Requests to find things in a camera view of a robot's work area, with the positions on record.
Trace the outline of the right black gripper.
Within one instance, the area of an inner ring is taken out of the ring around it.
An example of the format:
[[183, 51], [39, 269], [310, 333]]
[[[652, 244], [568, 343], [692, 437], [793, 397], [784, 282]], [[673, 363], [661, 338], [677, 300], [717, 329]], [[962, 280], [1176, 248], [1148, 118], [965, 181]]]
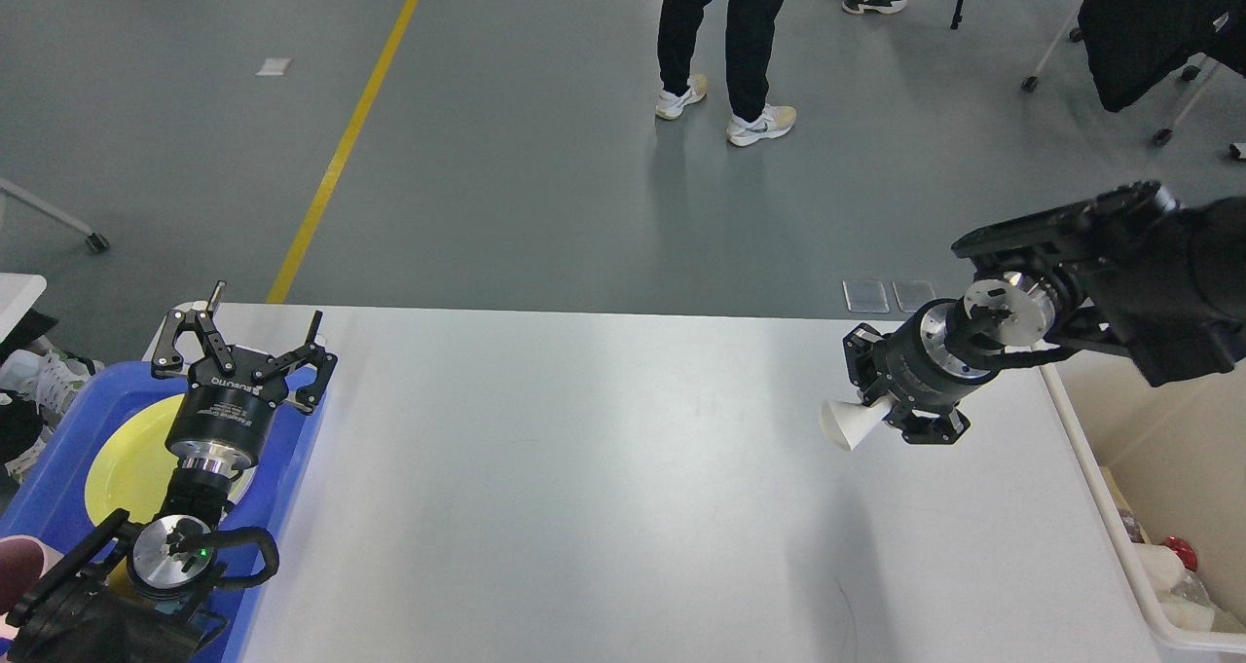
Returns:
[[958, 300], [938, 299], [888, 338], [868, 324], [844, 338], [847, 378], [858, 404], [873, 406], [888, 393], [893, 405], [883, 424], [898, 429], [906, 444], [956, 444], [971, 427], [959, 403], [1001, 375], [971, 366], [947, 349], [954, 313], [962, 309]]

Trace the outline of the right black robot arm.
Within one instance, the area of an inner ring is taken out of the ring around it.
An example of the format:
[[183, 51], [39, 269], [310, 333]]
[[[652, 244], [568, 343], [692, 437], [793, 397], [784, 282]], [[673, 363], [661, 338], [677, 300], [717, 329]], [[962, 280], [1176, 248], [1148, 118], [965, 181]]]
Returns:
[[974, 279], [925, 303], [892, 333], [844, 338], [858, 398], [829, 401], [829, 440], [854, 450], [872, 431], [956, 444], [963, 398], [1001, 371], [1078, 351], [1125, 356], [1150, 388], [1232, 371], [1245, 349], [1245, 202], [1191, 207], [1158, 181], [982, 227], [952, 246]]

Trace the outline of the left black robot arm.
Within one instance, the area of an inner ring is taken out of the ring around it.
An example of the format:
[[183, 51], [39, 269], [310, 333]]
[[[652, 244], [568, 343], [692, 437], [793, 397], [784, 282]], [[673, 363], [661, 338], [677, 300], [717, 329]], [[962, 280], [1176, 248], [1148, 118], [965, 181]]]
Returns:
[[320, 313], [293, 350], [228, 343], [174, 308], [150, 358], [76, 398], [2, 516], [40, 570], [2, 566], [7, 662], [232, 662], [277, 575], [277, 535], [312, 451], [336, 356]]

